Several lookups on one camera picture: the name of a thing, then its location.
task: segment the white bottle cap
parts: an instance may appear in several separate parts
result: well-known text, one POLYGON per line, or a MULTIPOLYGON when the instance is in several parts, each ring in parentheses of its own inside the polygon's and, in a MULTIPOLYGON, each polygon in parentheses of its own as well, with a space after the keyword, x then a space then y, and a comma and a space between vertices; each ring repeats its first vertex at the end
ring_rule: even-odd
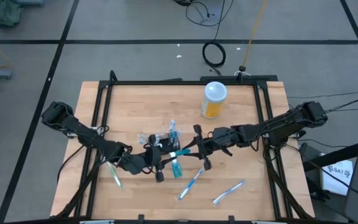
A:
POLYGON ((205 97, 209 102, 220 103, 226 99, 227 89, 220 82, 210 82, 205 87, 205 97))

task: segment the wooden tabletop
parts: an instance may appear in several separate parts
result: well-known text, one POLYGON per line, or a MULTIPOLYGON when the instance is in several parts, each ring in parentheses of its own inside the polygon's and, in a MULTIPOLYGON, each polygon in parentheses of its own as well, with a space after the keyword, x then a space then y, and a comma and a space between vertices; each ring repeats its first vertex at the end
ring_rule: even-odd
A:
MULTIPOLYGON (((91 124, 97 90, 98 82, 84 82, 76 106, 75 116, 88 126, 91 124)), ((113 86, 107 121, 110 130, 105 138, 124 142, 133 146, 133 153, 140 153, 144 149, 137 142, 138 134, 148 136, 166 132, 171 119, 175 119, 177 128, 182 131, 182 146, 188 144, 195 135, 194 124, 200 124, 206 136, 216 127, 258 123, 255 96, 251 86, 227 86, 223 111, 216 119, 201 116, 203 91, 204 86, 201 85, 113 86)), ((273 115, 285 113, 288 110, 288 102, 283 83, 269 82, 268 92, 273 115)), ((264 106, 262 91, 260 97, 264 106)), ((288 143, 297 146, 295 140, 288 143)), ((76 139, 68 140, 65 158, 79 147, 76 139)), ((255 152, 248 147, 232 147, 229 150, 233 153, 232 157, 221 151, 214 152, 209 157, 212 169, 201 174, 181 201, 177 201, 177 197, 202 167, 203 161, 194 157, 179 158, 183 177, 174 179, 168 164, 163 170, 165 181, 162 183, 156 183, 153 174, 131 175, 117 169, 123 189, 116 185, 108 166, 102 166, 92 218, 137 219, 138 214, 144 214, 148 220, 227 220, 228 215, 234 215, 236 220, 273 220, 272 199, 262 150, 255 152), (213 205, 213 199, 242 179, 245 179, 245 185, 228 195, 219 205, 213 205)), ((289 147, 282 149, 281 153, 290 192, 306 212, 314 216, 299 153, 289 147)), ((84 156, 85 150, 63 169, 51 215, 60 212, 78 189, 84 156)), ((278 197, 281 214, 285 216, 279 190, 278 197)), ((85 193, 85 202, 87 199, 88 192, 85 193)), ((83 206, 81 214, 85 214, 85 207, 83 206)))

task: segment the gray cloth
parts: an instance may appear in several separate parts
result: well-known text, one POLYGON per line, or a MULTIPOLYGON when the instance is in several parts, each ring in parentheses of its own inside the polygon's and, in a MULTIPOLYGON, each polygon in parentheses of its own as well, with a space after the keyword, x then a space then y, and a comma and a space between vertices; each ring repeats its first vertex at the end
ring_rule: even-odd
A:
POLYGON ((22 7, 10 0, 0 0, 0 26, 13 27, 20 22, 22 7))

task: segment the blue toothbrush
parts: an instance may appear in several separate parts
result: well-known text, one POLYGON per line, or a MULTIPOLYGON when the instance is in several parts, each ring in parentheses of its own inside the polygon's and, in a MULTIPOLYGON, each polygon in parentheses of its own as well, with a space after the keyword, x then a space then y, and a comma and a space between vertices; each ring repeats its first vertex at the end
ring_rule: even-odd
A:
POLYGON ((236 189, 238 189, 239 187, 241 187, 241 185, 243 185, 246 181, 242 180, 239 184, 237 184, 236 186, 232 187, 231 189, 223 192, 223 194, 219 195, 219 197, 217 197, 213 203, 217 204, 219 203, 224 197, 226 197, 228 194, 230 194, 231 192, 235 191, 236 189))
POLYGON ((200 174, 203 173, 203 168, 201 168, 198 173, 196 174, 196 176, 193 178, 193 180, 190 181, 189 185, 187 185, 187 188, 180 194, 179 196, 179 200, 181 200, 183 197, 185 197, 185 195, 187 194, 187 192, 190 190, 190 187, 196 182, 196 179, 200 176, 200 174))

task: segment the pill bottle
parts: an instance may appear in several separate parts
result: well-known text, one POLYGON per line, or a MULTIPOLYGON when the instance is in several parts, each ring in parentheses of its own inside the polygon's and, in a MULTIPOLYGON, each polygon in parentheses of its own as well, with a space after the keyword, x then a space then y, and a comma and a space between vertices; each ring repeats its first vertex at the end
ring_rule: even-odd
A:
POLYGON ((204 100, 201 104, 201 114, 208 119, 219 116, 227 89, 220 82, 210 82, 205 86, 204 100))

